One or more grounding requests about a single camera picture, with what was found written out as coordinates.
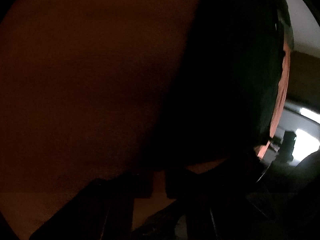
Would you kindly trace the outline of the folded camouflage clothes stack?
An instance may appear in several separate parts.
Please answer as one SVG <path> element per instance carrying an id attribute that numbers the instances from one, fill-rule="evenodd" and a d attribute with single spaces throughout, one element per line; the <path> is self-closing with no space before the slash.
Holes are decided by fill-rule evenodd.
<path id="1" fill-rule="evenodd" d="M 284 37 L 291 51 L 295 48 L 295 38 L 293 34 L 293 27 L 291 23 L 291 16 L 289 6 L 286 0 L 277 0 L 278 3 L 278 18 L 284 26 Z"/>

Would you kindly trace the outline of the orange fleece bed blanket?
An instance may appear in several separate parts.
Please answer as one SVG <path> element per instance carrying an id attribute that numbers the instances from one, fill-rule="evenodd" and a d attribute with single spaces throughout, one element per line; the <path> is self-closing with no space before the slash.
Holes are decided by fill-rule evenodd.
<path id="1" fill-rule="evenodd" d="M 17 0 L 1 23 L 1 239 L 30 239 L 93 179 L 153 173 L 132 233 L 210 172 L 252 184 L 263 166 L 142 171 L 156 95 L 178 68 L 198 0 Z"/>

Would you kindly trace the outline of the black t-shirt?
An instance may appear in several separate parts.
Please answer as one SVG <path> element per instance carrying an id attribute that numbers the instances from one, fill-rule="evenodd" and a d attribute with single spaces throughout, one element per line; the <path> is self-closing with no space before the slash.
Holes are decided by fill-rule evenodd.
<path id="1" fill-rule="evenodd" d="M 178 68 L 132 157 L 137 167 L 259 167 L 255 148 L 269 138 L 284 41 L 277 0 L 198 0 Z"/>

